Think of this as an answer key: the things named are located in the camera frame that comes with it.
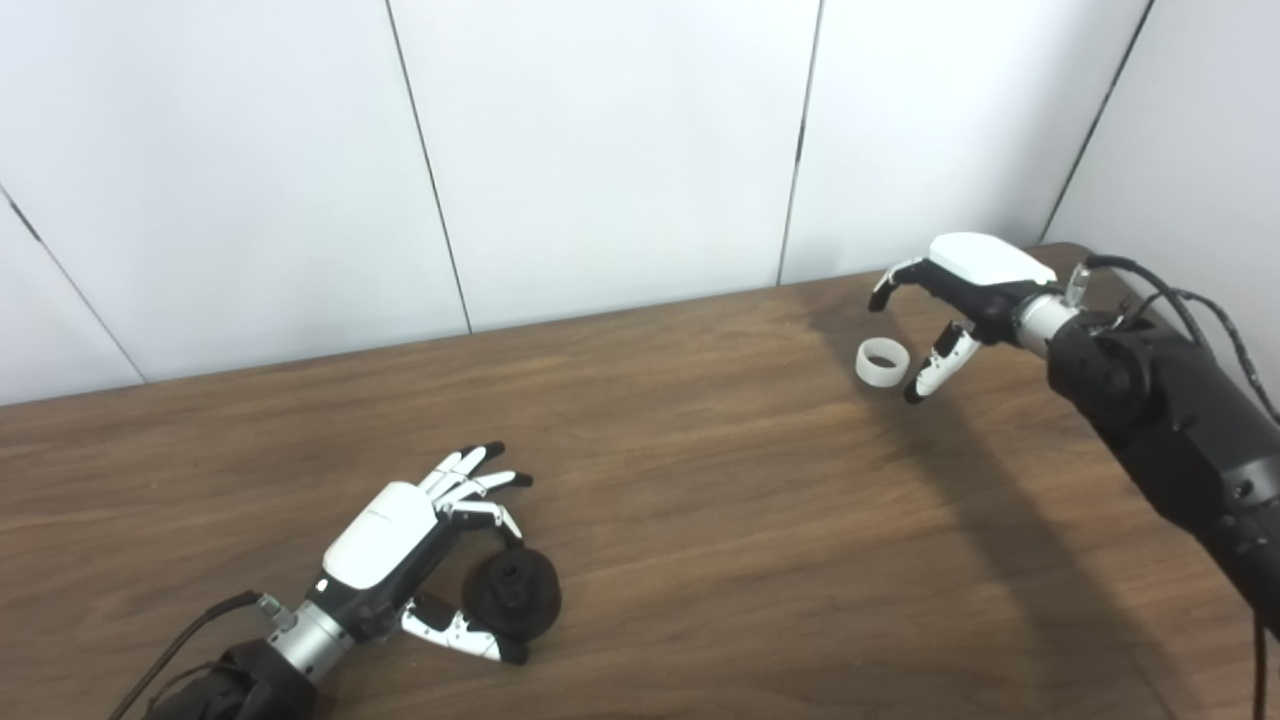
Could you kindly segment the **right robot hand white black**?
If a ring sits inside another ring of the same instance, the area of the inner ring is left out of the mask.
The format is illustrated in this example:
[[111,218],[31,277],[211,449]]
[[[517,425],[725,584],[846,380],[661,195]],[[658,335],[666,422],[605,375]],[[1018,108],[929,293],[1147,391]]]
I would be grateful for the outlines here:
[[902,395],[931,397],[979,348],[1021,347],[1018,334],[1034,302],[1056,296],[1055,270],[991,234],[956,232],[931,241],[925,255],[892,265],[872,291],[868,310],[882,313],[893,292],[914,284],[960,313],[940,332]]

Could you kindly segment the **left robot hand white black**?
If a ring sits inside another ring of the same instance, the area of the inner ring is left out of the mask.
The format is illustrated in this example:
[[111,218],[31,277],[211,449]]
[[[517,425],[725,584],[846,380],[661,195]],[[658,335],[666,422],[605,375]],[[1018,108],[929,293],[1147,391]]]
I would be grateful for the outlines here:
[[475,657],[526,664],[522,641],[419,592],[465,532],[493,530],[506,548],[524,547],[524,533],[507,507],[489,496],[506,487],[527,488],[532,478],[480,471],[504,450],[502,442],[467,446],[447,455],[422,480],[385,486],[326,548],[301,611],[343,650],[406,632]]

